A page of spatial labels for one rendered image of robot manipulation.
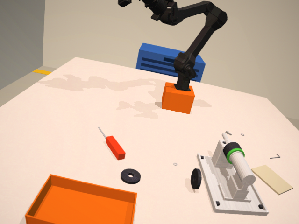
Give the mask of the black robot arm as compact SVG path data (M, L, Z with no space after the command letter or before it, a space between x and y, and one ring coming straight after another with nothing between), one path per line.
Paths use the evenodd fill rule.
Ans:
M170 7L170 8L167 8ZM191 91L189 88L190 79L196 77L193 69L196 56L200 53L211 35L226 23L228 16L210 1L191 4L186 7L178 8L174 0L160 0L159 3L149 8L153 15L151 19L160 20L162 23L175 26L183 19L197 14L204 13L206 22L194 42L184 53L179 52L173 63L175 72L178 73L177 84L174 84L177 90Z

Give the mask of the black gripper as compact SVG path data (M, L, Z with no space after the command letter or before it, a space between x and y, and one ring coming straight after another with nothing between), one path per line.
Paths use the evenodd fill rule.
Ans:
M160 0L142 0L144 2L144 6L146 8L152 8L154 6L156 6ZM121 7L125 7L128 4L131 4L132 0L118 0L118 5L120 5Z

